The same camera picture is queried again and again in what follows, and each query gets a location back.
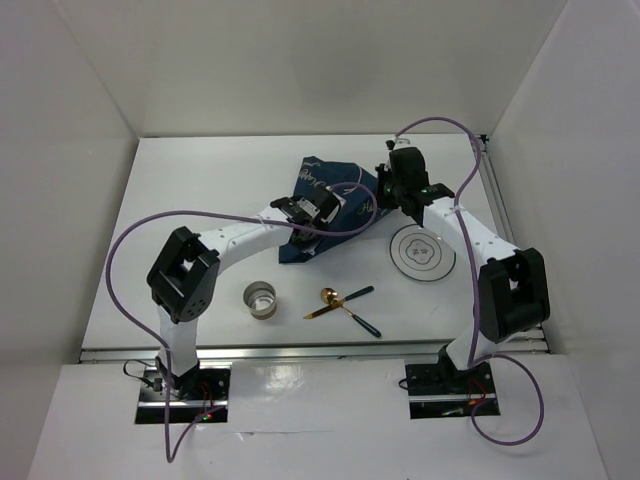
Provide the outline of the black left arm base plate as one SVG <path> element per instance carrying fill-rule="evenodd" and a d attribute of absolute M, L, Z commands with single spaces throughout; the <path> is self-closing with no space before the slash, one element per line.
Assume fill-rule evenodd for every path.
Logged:
<path fill-rule="evenodd" d="M 142 377 L 149 382 L 143 383 L 139 392 L 139 402 L 143 405 L 155 405 L 165 401 L 165 382 L 155 369 L 147 369 Z M 196 378 L 179 390 L 172 390 L 171 403 L 195 406 L 215 405 L 228 400 L 231 369 L 229 367 L 201 368 Z"/>

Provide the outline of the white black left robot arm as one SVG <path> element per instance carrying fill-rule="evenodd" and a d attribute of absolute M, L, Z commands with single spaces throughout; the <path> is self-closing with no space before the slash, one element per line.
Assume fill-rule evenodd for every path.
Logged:
<path fill-rule="evenodd" d="M 313 243 L 345 204 L 335 193 L 316 200 L 283 197 L 246 221 L 204 233 L 186 227 L 171 233 L 147 275 L 159 314 L 163 344 L 156 365 L 166 392 L 184 399 L 196 390 L 198 319 L 212 302 L 218 277 L 264 250 Z"/>

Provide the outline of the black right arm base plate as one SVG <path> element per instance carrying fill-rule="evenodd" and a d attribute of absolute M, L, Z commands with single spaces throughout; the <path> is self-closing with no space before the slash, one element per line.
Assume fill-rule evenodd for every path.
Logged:
<path fill-rule="evenodd" d="M 496 391 L 487 363 L 463 372 L 448 371 L 437 364 L 408 364 L 405 373 L 398 386 L 410 396 L 486 395 Z"/>

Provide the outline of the blue cloth with gold script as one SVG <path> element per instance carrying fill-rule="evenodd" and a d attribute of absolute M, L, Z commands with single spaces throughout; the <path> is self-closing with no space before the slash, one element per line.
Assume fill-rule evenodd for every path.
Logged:
<path fill-rule="evenodd" d="M 305 157 L 301 162 L 293 194 L 308 198 L 316 186 L 333 186 L 344 182 L 362 184 L 371 192 L 376 191 L 376 177 L 356 163 L 324 161 L 315 156 Z M 330 230 L 351 231 L 363 226 L 374 212 L 371 197 L 353 185 L 339 188 L 338 193 L 346 200 L 346 204 L 332 222 Z M 352 238 L 354 235 L 321 236 L 315 244 L 306 249 L 287 244 L 279 248 L 278 262 L 284 265 L 306 263 Z"/>

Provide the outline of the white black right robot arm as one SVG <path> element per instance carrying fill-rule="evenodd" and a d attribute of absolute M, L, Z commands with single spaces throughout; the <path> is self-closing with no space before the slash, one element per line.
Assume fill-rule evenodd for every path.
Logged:
<path fill-rule="evenodd" d="M 424 166 L 376 167 L 376 197 L 399 209 L 467 257 L 472 277 L 472 325 L 442 347 L 424 383 L 460 391 L 498 346 L 547 320 L 550 303 L 545 263 L 534 249 L 520 249 L 463 209 L 459 195 L 431 184 Z"/>

